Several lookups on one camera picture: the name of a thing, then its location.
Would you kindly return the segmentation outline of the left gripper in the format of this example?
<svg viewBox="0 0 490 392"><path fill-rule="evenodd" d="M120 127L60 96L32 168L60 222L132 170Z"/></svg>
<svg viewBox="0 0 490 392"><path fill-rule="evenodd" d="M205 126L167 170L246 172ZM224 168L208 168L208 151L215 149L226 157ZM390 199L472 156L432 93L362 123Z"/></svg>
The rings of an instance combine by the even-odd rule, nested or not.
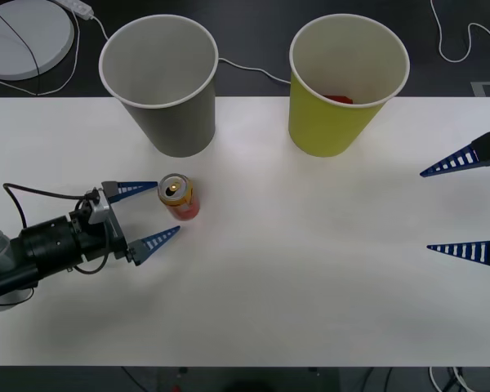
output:
<svg viewBox="0 0 490 392"><path fill-rule="evenodd" d="M138 193L158 187L157 181L103 181L101 187L109 202L119 202ZM129 263L140 266L146 262L160 247L180 231L175 226L145 238L134 240L127 244L113 210L101 223L90 224L91 206L83 203L78 209L78 242L87 261L93 261L105 255L109 250L116 260L126 257Z"/></svg>

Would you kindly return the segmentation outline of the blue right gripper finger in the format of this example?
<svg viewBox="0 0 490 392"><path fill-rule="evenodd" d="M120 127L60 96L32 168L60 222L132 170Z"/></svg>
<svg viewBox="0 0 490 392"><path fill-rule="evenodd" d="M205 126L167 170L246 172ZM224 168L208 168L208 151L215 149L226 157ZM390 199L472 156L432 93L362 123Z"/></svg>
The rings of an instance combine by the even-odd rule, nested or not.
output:
<svg viewBox="0 0 490 392"><path fill-rule="evenodd" d="M420 176L437 176L478 167L490 167L490 132L481 135L464 148L427 167L420 173Z"/></svg>
<svg viewBox="0 0 490 392"><path fill-rule="evenodd" d="M429 250L490 267L490 240L467 243L430 244Z"/></svg>

